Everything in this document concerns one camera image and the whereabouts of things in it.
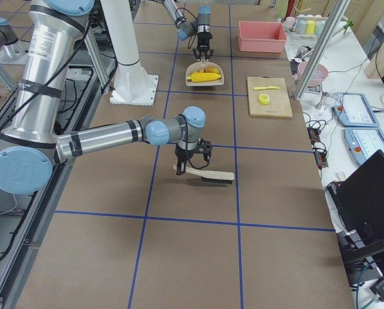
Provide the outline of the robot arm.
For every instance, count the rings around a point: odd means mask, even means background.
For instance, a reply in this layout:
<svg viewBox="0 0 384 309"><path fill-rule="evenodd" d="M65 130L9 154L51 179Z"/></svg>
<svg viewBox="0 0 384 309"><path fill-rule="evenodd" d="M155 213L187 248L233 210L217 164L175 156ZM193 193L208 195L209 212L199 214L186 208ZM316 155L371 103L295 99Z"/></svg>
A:
<svg viewBox="0 0 384 309"><path fill-rule="evenodd" d="M50 180L53 167L87 153L144 141L151 145L176 143L177 174L185 173L195 154L211 157L203 140L205 112L191 106L171 118L143 117L63 135L54 132L66 70L75 43L89 35L93 1L33 1L32 41L14 114L0 135L0 189L30 194Z"/></svg>
<svg viewBox="0 0 384 309"><path fill-rule="evenodd" d="M210 30L211 7L201 5L197 16L189 12L192 20L188 21L183 13L187 11L186 8L179 8L175 1L161 1L161 3L177 28L179 40L185 41L197 37L197 47L193 49L194 57L199 61L210 59L214 53L214 49L210 47L213 38Z"/></svg>

